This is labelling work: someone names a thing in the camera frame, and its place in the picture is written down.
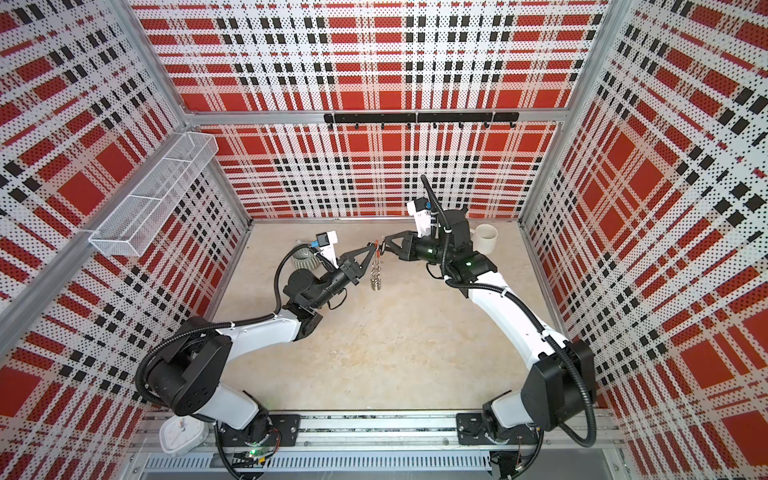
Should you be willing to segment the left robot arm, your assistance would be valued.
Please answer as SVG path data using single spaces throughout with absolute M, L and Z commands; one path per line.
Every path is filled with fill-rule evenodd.
M 178 417 L 217 423 L 248 443 L 265 441 L 275 429 L 268 410 L 253 395 L 223 382 L 226 366 L 247 353 L 310 336 L 323 319 L 321 308 L 358 284 L 378 252 L 374 243 L 347 252 L 327 262 L 322 276 L 293 271 L 285 286 L 273 286 L 287 302 L 268 315 L 230 323 L 189 318 L 140 361 L 137 392 Z

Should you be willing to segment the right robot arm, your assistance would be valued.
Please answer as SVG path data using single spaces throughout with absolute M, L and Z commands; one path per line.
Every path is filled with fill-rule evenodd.
M 408 202 L 415 229 L 389 235 L 383 251 L 440 269 L 439 279 L 479 307 L 515 347 L 528 370 L 523 387 L 482 407 L 481 427 L 492 442 L 523 428 L 562 430 L 581 447 L 597 440 L 594 354 L 543 322 L 510 288 L 498 267 L 476 250 L 467 211 L 444 209 L 427 178 L 426 194 Z

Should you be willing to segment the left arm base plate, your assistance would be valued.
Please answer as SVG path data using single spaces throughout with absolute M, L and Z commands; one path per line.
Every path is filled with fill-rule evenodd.
M 235 429 L 224 423 L 215 433 L 223 447 L 292 447 L 296 444 L 301 416 L 299 414 L 258 413 L 243 429 Z

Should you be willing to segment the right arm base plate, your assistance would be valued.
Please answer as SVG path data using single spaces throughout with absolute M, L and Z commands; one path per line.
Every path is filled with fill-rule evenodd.
M 477 412 L 458 413 L 455 419 L 458 442 L 462 446 L 534 446 L 537 443 L 536 433 L 525 424 L 502 429 Z

